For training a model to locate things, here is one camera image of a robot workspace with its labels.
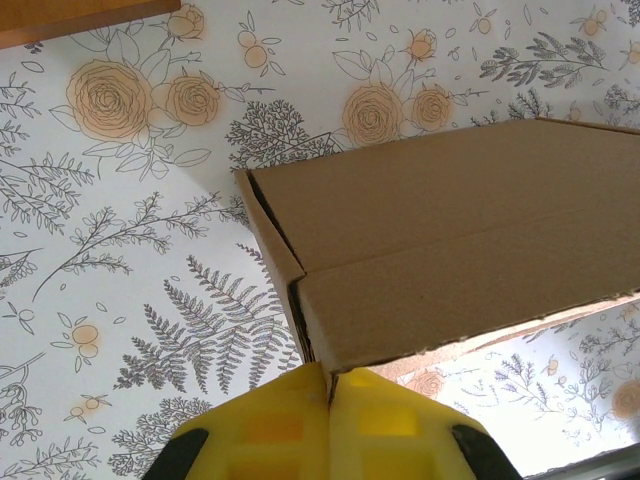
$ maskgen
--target wooden shelf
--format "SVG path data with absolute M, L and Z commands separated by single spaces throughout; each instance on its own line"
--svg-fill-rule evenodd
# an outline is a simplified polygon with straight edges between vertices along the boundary
M 1 0 L 0 48 L 115 25 L 180 8 L 180 0 Z

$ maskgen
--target corrugated cardboard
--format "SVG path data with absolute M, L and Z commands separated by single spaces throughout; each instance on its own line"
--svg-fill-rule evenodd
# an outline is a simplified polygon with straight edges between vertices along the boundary
M 237 180 L 304 358 L 394 376 L 628 301 L 639 151 L 632 132 L 529 120 Z

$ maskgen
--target fern leaf drawing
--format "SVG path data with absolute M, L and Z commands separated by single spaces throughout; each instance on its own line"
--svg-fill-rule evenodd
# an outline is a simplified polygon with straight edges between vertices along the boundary
M 240 284 L 244 280 L 238 278 L 229 282 L 231 274 L 222 274 L 219 270 L 210 272 L 208 268 L 203 269 L 193 256 L 188 258 L 189 271 L 195 273 L 196 280 L 200 280 L 200 285 L 209 292 L 210 298 L 222 306 L 222 313 L 235 323 L 243 323 L 249 320 L 257 320 L 258 315 L 271 307 L 279 308 L 277 300 L 262 301 L 267 292 L 252 295 L 257 288 L 250 286 L 238 291 Z
M 262 262 L 259 252 L 245 251 Z M 228 394 L 234 375 L 247 358 L 251 388 L 258 386 L 273 363 L 283 371 L 299 363 L 270 279 L 268 289 L 261 291 L 256 285 L 244 285 L 243 278 L 204 267 L 193 256 L 187 258 L 187 266 L 211 302 L 165 280 L 165 294 L 181 319 L 169 321 L 151 305 L 144 306 L 155 340 L 132 338 L 137 354 L 123 355 L 124 366 L 114 388 L 149 383 L 162 389 L 171 384 L 185 392 L 193 371 L 200 390 L 208 393 L 209 374 L 215 371 L 220 390 Z
M 251 334 L 255 343 L 253 344 L 254 357 L 249 370 L 249 387 L 256 388 L 267 367 L 275 359 L 275 355 L 289 340 L 289 336 L 282 325 L 273 318 L 257 324 Z
M 229 393 L 233 373 L 242 363 L 242 358 L 246 357 L 243 350 L 249 350 L 250 342 L 249 331 L 242 325 L 231 327 L 220 336 L 216 360 L 218 383 L 224 393 Z
M 240 249 L 242 249 L 244 252 L 248 253 L 249 256 L 260 266 L 262 275 L 264 275 L 264 278 L 267 281 L 267 285 L 269 285 L 269 289 L 267 290 L 267 292 L 269 293 L 268 295 L 269 300 L 278 302 L 278 306 L 279 306 L 278 308 L 278 306 L 273 305 L 273 307 L 271 308 L 271 311 L 276 312 L 279 310 L 279 313 L 284 313 L 284 310 L 282 309 L 282 305 L 280 305 L 280 300 L 278 298 L 278 294 L 276 293 L 275 286 L 273 285 L 273 280 L 271 280 L 271 275 L 269 275 L 269 270 L 267 270 L 267 266 L 264 263 L 264 258 L 262 257 L 262 253 L 260 253 L 260 251 L 254 248 L 247 247 L 246 245 L 243 245 L 241 243 L 236 243 L 236 245 Z

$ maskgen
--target orange rose illustration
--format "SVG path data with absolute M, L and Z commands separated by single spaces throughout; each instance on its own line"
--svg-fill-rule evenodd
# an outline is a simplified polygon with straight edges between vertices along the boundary
M 196 38 L 204 30 L 204 15 L 198 7 L 185 3 L 180 10 L 171 14 L 167 28 L 174 37 Z
M 152 107 L 151 86 L 140 72 L 99 60 L 73 74 L 67 99 L 85 135 L 122 143 L 147 126 Z
M 156 104 L 178 122 L 204 125 L 218 114 L 220 94 L 201 77 L 179 77 L 153 89 Z
M 422 90 L 413 103 L 411 120 L 423 130 L 434 132 L 447 124 L 451 108 L 451 101 L 441 87 Z
M 406 387 L 429 398 L 437 398 L 444 386 L 444 377 L 437 372 L 416 372 L 413 380 Z
M 396 140 L 401 120 L 400 100 L 385 86 L 360 87 L 342 113 L 349 138 L 361 147 Z
M 413 39 L 411 40 L 411 45 L 405 50 L 411 55 L 411 58 L 414 61 L 426 60 L 427 58 L 433 57 L 436 53 L 436 36 L 431 30 L 421 30 L 417 34 L 413 34 L 411 32 Z
M 623 383 L 613 395 L 613 413 L 619 419 L 631 418 L 640 412 L 640 380 Z

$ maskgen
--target floral wallpaper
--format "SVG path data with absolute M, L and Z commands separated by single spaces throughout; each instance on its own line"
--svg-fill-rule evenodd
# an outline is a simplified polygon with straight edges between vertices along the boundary
M 300 363 L 234 170 L 535 116 L 640 126 L 639 0 L 191 2 L 0 51 L 0 479 L 140 478 L 177 425 Z M 395 380 L 535 474 L 638 441 L 639 321 Z

